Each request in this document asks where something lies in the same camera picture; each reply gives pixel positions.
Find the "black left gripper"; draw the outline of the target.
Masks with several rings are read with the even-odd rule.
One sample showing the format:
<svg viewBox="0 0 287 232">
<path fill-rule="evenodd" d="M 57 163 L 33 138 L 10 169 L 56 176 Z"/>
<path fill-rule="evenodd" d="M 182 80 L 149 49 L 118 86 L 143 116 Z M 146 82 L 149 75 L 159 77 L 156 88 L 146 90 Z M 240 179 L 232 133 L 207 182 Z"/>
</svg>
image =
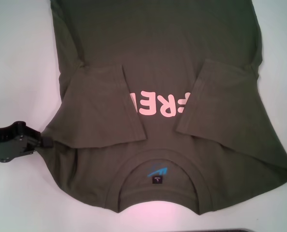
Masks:
<svg viewBox="0 0 287 232">
<path fill-rule="evenodd" d="M 7 163 L 15 158 L 33 154 L 35 148 L 52 148 L 51 137 L 28 127 L 24 121 L 0 128 L 0 162 Z"/>
</svg>

